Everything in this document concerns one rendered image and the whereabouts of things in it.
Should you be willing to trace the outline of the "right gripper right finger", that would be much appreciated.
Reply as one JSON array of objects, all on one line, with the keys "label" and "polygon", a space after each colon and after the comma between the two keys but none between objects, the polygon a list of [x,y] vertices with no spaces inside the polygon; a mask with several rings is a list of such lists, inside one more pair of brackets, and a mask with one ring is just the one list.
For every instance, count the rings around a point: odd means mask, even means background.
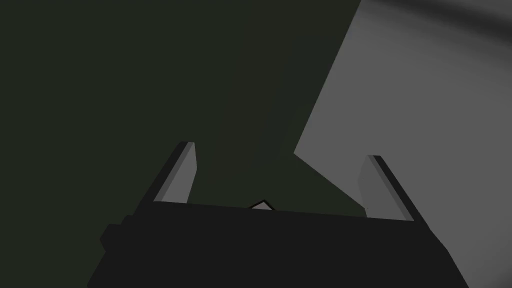
[{"label": "right gripper right finger", "polygon": [[416,208],[379,155],[367,155],[357,184],[369,218],[414,221]]}]

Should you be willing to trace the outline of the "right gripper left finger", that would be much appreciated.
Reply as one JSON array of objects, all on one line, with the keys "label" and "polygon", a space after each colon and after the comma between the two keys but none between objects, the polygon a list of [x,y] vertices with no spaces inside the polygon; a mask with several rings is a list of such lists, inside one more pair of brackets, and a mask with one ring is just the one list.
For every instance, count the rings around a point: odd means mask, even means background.
[{"label": "right gripper left finger", "polygon": [[196,147],[194,142],[185,142],[178,148],[178,158],[156,193],[155,202],[188,202],[197,172]]}]

